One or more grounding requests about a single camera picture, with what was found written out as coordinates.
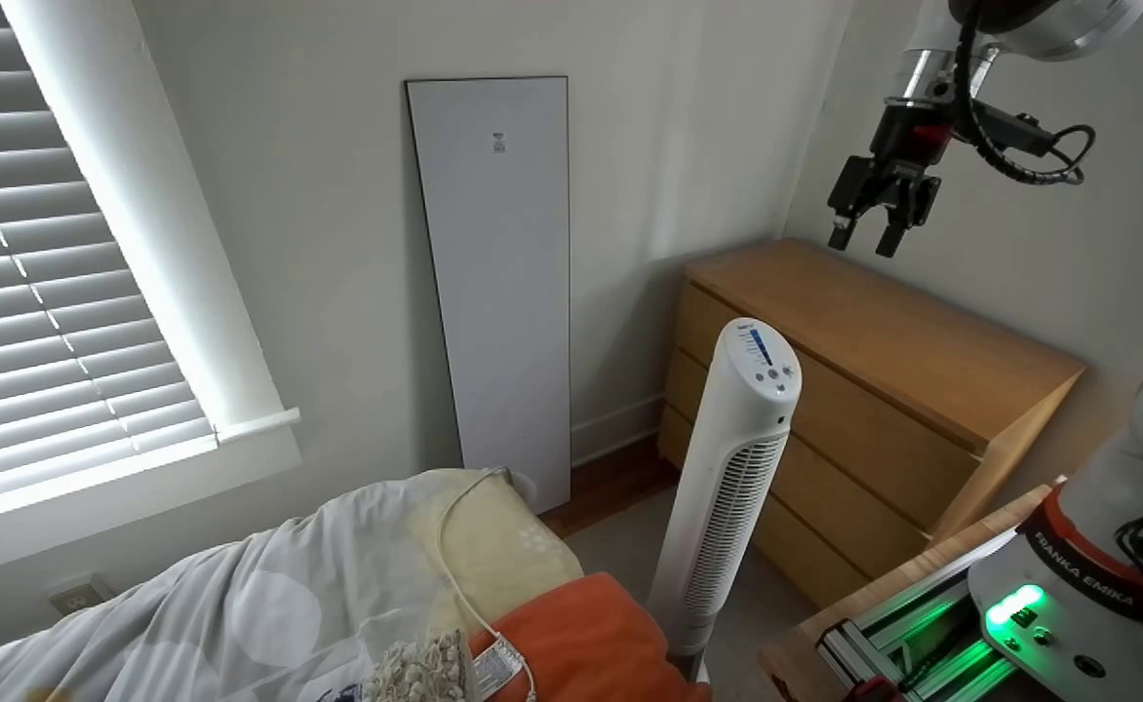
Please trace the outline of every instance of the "baseboard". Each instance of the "baseboard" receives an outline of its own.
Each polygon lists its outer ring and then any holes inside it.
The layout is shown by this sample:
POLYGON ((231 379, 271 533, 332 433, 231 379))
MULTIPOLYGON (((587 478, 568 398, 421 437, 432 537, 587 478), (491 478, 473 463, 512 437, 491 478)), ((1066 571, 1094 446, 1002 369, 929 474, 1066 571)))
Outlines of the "baseboard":
POLYGON ((657 395, 656 398, 642 398, 642 403, 633 403, 633 405, 621 405, 611 413, 599 413, 592 420, 582 420, 568 430, 568 463, 582 467, 595 456, 608 456, 622 446, 634 446, 642 437, 656 433, 657 424, 657 395))

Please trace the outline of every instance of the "orange cushion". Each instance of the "orange cushion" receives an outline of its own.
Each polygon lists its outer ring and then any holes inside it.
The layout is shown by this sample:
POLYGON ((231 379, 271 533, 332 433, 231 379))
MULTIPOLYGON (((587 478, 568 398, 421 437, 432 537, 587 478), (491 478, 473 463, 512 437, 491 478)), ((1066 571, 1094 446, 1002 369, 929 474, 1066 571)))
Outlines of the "orange cushion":
MULTIPOLYGON (((531 663, 536 698, 551 702, 608 702, 657 698, 707 702, 707 685, 691 685, 661 660, 657 623, 608 577, 568 582, 495 623, 531 663)), ((525 698, 525 673, 512 678, 497 702, 525 698)))

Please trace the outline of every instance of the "white wall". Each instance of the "white wall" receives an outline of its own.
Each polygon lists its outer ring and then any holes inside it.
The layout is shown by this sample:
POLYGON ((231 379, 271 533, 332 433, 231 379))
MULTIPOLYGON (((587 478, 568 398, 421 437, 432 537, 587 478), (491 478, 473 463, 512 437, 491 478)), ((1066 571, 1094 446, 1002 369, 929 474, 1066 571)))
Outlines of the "white wall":
POLYGON ((656 420, 695 252, 782 222, 849 0, 136 0, 302 467, 0 571, 118 584, 356 483, 453 463, 401 78, 568 74, 574 452, 656 420))
MULTIPOLYGON (((821 203, 847 152, 868 145, 914 14, 917 0, 852 2, 782 230, 830 235, 821 203)), ((1086 382, 1008 483, 1016 491, 1073 473, 1143 379, 1143 19, 1079 62, 1002 57, 988 101, 1038 114, 1049 129, 1090 119, 1099 149, 1086 182, 1016 187, 953 149, 933 222, 906 239, 898 261, 880 261, 868 252, 880 235, 873 214, 852 259, 1086 357, 1086 382)))

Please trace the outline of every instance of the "tower fan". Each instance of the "tower fan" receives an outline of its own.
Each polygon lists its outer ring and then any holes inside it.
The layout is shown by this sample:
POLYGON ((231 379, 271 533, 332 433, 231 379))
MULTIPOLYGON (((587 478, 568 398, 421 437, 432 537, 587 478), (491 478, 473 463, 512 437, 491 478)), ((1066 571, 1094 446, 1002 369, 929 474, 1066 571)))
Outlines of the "tower fan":
POLYGON ((721 326, 647 598, 687 678, 707 678, 700 650, 756 529, 798 385, 782 335, 744 316, 721 326))

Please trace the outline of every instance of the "white bedsheet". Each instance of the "white bedsheet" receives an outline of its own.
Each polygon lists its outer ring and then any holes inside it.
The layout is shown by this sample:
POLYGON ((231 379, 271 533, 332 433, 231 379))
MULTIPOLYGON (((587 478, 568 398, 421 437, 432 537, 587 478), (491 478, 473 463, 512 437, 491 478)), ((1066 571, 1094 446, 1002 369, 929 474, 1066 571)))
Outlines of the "white bedsheet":
POLYGON ((473 628, 442 563, 486 620, 582 577, 497 473, 421 473, 2 642, 0 698, 335 698, 396 639, 473 628))

